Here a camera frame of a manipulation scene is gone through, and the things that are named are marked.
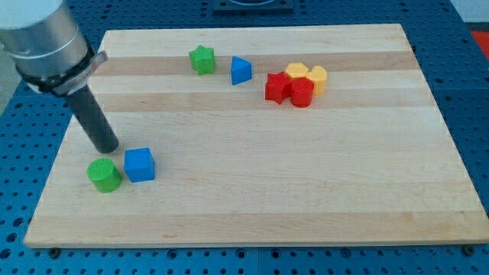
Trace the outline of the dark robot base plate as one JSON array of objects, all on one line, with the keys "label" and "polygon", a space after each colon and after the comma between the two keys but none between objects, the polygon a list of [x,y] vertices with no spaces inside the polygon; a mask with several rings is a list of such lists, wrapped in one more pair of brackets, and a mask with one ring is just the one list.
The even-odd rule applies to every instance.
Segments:
[{"label": "dark robot base plate", "polygon": [[294,0],[211,0],[214,14],[231,12],[292,11]]}]

